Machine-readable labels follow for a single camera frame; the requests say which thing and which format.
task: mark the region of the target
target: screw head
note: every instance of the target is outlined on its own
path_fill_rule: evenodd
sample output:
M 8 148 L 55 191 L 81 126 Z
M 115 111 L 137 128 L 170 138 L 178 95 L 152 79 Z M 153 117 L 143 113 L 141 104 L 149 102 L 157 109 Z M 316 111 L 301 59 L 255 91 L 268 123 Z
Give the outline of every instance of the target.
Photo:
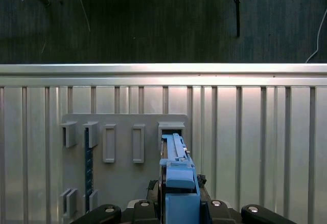
M 143 202 L 143 203 L 141 203 L 141 206 L 143 206 L 143 207 L 149 206 L 149 203 L 148 202 Z
M 211 202 L 214 206 L 221 206 L 221 202 L 219 202 L 219 201 L 212 201 Z
M 109 207 L 109 208 L 106 209 L 107 213 L 110 213 L 110 212 L 113 212 L 113 211 L 114 211 L 114 209 L 112 207 Z
M 250 207 L 249 207 L 249 211 L 251 211 L 252 213 L 257 213 L 257 212 L 259 212 L 259 210 L 258 210 L 256 207 L 254 207 L 254 206 L 250 206 Z

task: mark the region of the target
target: gray mounting board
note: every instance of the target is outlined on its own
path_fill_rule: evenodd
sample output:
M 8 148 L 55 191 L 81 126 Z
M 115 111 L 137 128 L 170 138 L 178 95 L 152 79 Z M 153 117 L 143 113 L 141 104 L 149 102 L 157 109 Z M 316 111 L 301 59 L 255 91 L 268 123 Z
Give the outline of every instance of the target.
M 114 204 L 123 210 L 129 201 L 146 198 L 149 180 L 159 178 L 158 140 L 161 141 L 162 130 L 180 130 L 188 150 L 192 150 L 186 115 L 67 114 L 62 117 L 61 127 L 63 191 L 77 189 L 74 218 L 84 212 L 86 127 L 93 149 L 98 205 Z

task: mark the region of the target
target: vertical metal rib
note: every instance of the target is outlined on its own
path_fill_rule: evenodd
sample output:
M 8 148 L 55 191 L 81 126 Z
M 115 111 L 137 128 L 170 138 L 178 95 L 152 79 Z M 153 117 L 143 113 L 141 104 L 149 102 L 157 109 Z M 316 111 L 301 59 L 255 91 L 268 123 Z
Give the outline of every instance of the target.
M 214 192 L 212 193 L 212 195 L 216 198 L 217 195 L 217 183 L 216 183 L 216 179 L 217 179 L 217 171 L 216 171 L 216 165 L 217 165 L 217 100 L 218 100 L 218 93 L 217 93 L 218 89 L 217 87 L 213 87 L 212 90 L 212 104 L 213 104 L 213 108 L 212 108 L 212 144 L 213 144 L 213 152 L 214 152 L 214 160 L 213 160 L 213 166 L 212 166 L 212 178 L 214 179 Z
M 138 113 L 144 113 L 144 87 L 138 88 Z
M 168 114 L 168 106 L 169 106 L 169 91 L 168 87 L 163 87 L 162 89 L 162 113 Z
M 120 97 L 119 97 L 119 87 L 114 87 L 114 113 L 115 114 L 119 114 L 120 112 L 120 106 L 119 106 L 119 102 L 120 102 Z
M 67 89 L 67 113 L 73 113 L 73 87 Z
M 188 87 L 188 91 L 187 91 L 187 103 L 188 103 L 188 118 L 189 118 L 189 128 L 190 128 L 190 134 L 191 134 L 191 138 L 190 138 L 190 145 L 192 146 L 193 144 L 193 126 L 192 126 L 192 115 L 193 115 L 193 88 L 192 87 Z
M 97 113 L 97 89 L 96 87 L 91 87 L 91 113 Z
M 285 165 L 284 165 L 284 217 L 290 212 L 290 164 L 291 164 L 291 88 L 286 88 L 285 99 Z
M 267 89 L 261 88 L 261 134 L 260 134 L 260 188 L 259 204 L 265 204 L 265 168 L 266 168 L 266 121 L 267 121 Z
M 235 168 L 235 208 L 240 210 L 241 201 L 241 155 L 242 155 L 242 88 L 236 90 L 236 168 Z
M 44 90 L 44 129 L 45 129 L 45 204 L 46 204 L 46 224 L 51 223 L 50 212 L 50 89 L 46 87 Z
M 0 223 L 6 221 L 5 199 L 5 90 L 0 87 Z
M 23 213 L 24 224 L 29 222 L 29 199 L 28 199 L 28 158 L 27 158 L 27 88 L 22 88 L 22 189 L 23 189 Z
M 315 141 L 316 141 L 316 88 L 310 88 L 310 128 L 309 128 L 309 190 L 308 223 L 314 223 L 315 210 Z
M 274 143 L 274 158 L 273 158 L 273 165 L 274 165 L 274 169 L 273 169 L 273 184 L 272 184 L 272 203 L 273 203 L 273 211 L 276 212 L 277 211 L 277 207 L 276 207 L 276 200 L 277 200 L 277 160 L 278 160 L 278 126 L 277 126 L 277 121 L 278 121 L 278 89 L 277 87 L 274 88 L 274 118 L 273 118 L 273 143 Z

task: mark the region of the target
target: white cable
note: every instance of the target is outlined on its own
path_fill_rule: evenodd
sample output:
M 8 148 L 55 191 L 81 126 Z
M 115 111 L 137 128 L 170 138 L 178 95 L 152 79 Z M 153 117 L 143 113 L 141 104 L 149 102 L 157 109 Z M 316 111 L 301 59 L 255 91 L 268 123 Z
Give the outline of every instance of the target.
M 318 30 L 318 34 L 317 34 L 317 49 L 316 51 L 306 60 L 306 63 L 309 62 L 309 60 L 316 55 L 316 53 L 318 53 L 319 51 L 319 36 L 320 36 L 320 31 L 321 31 L 321 27 L 323 25 L 323 22 L 325 21 L 325 18 L 326 18 L 326 14 L 327 14 L 327 8 L 326 8 L 326 11 L 325 11 L 325 14 L 323 15 L 323 18 L 322 18 L 322 21 L 320 23 L 320 27 L 319 27 L 319 30 Z

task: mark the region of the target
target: blue 3d-printed part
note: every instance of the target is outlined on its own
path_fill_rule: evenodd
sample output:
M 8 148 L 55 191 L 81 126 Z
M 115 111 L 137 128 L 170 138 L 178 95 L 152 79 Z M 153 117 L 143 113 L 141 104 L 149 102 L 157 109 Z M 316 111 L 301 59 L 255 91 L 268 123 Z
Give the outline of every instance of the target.
M 168 154 L 167 159 L 160 160 L 160 165 L 167 168 L 166 190 L 180 189 L 178 193 L 166 193 L 166 224 L 199 224 L 200 190 L 194 163 L 180 135 L 163 135 L 162 139 L 167 142 Z

